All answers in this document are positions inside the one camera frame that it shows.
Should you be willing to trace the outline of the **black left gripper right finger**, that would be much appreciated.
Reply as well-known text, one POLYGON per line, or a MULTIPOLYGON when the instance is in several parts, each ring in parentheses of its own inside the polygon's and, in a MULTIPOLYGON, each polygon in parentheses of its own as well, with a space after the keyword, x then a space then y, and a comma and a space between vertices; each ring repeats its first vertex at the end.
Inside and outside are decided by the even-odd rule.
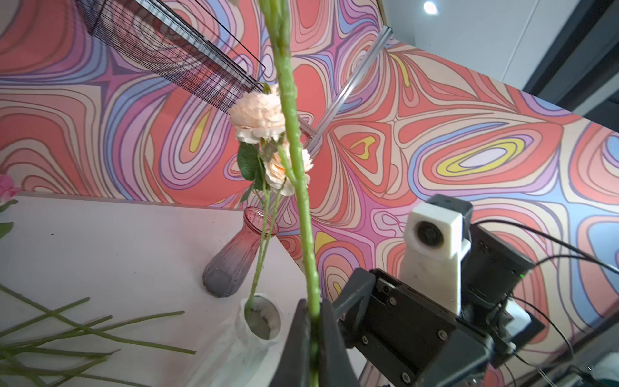
POLYGON ((328 300, 321 305, 318 376, 320 387, 359 387, 345 346, 335 309, 328 300))

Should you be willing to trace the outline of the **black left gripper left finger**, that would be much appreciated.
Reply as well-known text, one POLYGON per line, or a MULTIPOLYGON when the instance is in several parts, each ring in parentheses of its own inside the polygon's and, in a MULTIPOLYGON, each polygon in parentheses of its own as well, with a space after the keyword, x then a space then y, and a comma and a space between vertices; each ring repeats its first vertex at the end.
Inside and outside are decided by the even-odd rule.
POLYGON ((270 387, 308 387, 311 366, 311 322, 307 301, 301 299, 285 341, 284 351, 269 384, 270 387))

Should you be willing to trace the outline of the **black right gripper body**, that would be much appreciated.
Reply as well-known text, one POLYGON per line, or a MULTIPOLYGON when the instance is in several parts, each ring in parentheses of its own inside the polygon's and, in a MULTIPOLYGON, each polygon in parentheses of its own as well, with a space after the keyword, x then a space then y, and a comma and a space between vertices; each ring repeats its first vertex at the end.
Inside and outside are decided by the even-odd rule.
POLYGON ((482 377, 493 339, 380 269, 357 348, 395 386, 460 386, 482 377))

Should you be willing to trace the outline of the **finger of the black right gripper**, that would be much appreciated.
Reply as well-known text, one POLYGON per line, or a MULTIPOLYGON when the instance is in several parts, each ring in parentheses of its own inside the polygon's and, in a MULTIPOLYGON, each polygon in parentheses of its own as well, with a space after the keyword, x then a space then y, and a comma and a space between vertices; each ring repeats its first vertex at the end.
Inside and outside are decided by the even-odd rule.
POLYGON ((350 314, 354 319, 362 319, 375 283, 376 276, 373 273, 361 268, 355 269, 333 303, 335 317, 341 318, 350 314))

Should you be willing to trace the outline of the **cream artificial flower stem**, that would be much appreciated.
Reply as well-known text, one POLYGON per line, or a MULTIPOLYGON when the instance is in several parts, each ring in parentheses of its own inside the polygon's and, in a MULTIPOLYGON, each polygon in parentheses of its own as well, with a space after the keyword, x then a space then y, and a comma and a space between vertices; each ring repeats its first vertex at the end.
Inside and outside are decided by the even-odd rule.
POLYGON ((254 309, 266 250, 272 237, 277 234, 276 218, 280 202, 295 195, 297 178, 293 172, 279 85, 264 83, 261 90, 243 94, 228 114, 235 129, 235 138, 240 143, 238 167, 243 178, 251 182, 242 200, 246 201, 248 196, 254 194, 261 199, 263 208, 256 274, 244 307, 248 313, 254 309))

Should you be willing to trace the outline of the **pink peach flower stem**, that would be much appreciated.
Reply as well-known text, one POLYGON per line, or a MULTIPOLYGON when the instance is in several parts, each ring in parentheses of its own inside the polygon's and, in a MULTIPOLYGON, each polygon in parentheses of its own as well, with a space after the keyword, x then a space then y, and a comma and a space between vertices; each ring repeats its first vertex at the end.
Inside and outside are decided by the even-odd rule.
POLYGON ((277 71, 282 112, 285 116, 286 137, 290 149, 282 160, 290 181, 295 188, 301 232, 301 248, 306 275, 307 312, 311 322, 310 379, 311 386, 319 385, 319 316, 321 296, 319 275, 314 255, 314 235, 310 214, 310 199, 307 190, 304 148, 298 119, 298 90, 293 76, 290 6, 287 1, 260 1, 265 25, 273 51, 273 63, 277 71))

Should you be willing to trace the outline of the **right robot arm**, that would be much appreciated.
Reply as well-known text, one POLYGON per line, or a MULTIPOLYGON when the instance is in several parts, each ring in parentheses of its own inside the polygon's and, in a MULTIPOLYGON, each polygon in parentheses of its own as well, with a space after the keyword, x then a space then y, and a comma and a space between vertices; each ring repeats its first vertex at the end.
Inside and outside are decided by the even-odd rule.
POLYGON ((519 357, 551 319, 537 306, 509 332, 514 288, 538 263, 497 238, 480 221, 470 227, 461 312, 450 312, 380 269, 357 269, 335 302, 343 342, 358 348, 398 386, 456 386, 519 357))

